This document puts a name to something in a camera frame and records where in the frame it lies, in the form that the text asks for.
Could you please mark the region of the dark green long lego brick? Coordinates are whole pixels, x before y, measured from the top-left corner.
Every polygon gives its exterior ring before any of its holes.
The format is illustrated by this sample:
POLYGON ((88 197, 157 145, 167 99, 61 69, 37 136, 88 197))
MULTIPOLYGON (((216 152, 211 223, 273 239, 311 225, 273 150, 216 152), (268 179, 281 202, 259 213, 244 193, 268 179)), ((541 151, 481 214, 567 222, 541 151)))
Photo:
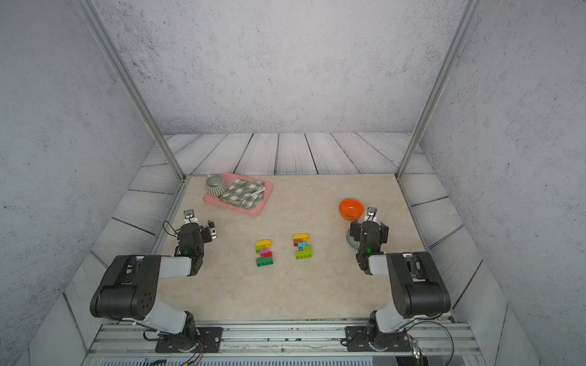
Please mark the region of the dark green long lego brick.
POLYGON ((274 261, 273 261, 273 257, 269 256, 269 257, 259 257, 256 259, 256 265, 258 267, 264 267, 267 265, 273 265, 274 261))

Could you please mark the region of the lime long lego brick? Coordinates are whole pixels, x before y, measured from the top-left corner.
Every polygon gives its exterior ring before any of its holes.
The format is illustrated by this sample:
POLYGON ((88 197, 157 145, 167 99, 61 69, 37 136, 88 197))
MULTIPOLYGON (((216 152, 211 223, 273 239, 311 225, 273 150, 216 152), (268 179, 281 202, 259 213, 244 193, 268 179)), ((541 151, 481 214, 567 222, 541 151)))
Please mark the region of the lime long lego brick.
POLYGON ((309 247, 304 247, 302 251, 297 251, 295 253, 295 259, 310 259, 312 257, 312 251, 309 247))

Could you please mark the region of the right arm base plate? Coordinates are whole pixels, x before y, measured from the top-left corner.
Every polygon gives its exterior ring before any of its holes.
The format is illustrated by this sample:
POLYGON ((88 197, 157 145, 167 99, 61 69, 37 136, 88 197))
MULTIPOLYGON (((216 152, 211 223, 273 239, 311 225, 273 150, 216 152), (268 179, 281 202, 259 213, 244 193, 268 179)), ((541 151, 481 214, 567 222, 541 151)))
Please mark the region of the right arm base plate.
POLYGON ((349 352, 411 352, 404 332, 383 333, 366 326, 347 326, 340 344, 349 352))

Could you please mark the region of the yellow long lego brick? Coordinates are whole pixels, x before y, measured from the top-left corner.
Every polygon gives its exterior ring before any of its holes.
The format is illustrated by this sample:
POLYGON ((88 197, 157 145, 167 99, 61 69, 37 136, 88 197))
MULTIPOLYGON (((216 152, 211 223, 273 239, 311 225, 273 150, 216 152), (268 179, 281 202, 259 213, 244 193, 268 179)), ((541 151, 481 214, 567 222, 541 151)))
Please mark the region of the yellow long lego brick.
POLYGON ((293 240, 298 242, 304 242, 309 240, 309 236, 306 233, 299 233, 294 235, 293 240))

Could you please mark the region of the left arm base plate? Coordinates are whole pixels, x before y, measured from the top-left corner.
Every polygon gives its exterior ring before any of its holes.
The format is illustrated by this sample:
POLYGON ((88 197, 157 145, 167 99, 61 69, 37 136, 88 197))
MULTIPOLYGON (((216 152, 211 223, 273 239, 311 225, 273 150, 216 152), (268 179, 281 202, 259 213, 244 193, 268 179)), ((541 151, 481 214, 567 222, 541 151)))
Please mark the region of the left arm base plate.
POLYGON ((196 327, 178 334, 160 334, 155 353, 218 353, 222 327, 196 327))

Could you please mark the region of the lime small lego brick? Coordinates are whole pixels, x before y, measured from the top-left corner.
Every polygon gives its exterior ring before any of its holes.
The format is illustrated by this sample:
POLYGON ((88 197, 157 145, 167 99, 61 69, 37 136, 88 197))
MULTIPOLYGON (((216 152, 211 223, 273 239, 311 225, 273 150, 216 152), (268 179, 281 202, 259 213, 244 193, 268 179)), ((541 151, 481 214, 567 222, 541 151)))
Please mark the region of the lime small lego brick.
POLYGON ((312 249, 311 249, 310 246, 306 246, 302 250, 299 250, 298 251, 298 254, 300 256, 311 256, 312 255, 312 249))

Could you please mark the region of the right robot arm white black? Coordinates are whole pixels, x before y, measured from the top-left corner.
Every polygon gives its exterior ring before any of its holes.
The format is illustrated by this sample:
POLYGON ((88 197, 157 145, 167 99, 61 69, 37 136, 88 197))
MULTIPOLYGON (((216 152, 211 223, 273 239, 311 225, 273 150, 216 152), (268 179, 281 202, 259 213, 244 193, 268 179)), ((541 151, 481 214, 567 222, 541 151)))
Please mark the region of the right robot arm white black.
POLYGON ((392 302, 371 314, 368 334, 391 335, 418 320, 448 312, 451 299, 430 253, 385 253, 389 227, 375 221, 354 221, 348 236, 358 243, 356 261, 367 275, 389 279, 392 302))

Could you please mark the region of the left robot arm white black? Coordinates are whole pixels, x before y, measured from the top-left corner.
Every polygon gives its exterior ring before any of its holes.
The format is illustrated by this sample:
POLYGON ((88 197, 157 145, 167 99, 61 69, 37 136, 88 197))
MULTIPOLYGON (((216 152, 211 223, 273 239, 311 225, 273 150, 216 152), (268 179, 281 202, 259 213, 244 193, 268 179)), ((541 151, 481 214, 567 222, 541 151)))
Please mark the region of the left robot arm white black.
POLYGON ((93 317, 133 321, 164 335, 192 335, 192 314, 157 300, 159 281, 187 278, 199 273, 207 243, 217 237, 215 223, 206 226, 195 218, 176 232, 178 245, 173 256, 116 256, 103 274, 89 310, 93 317))

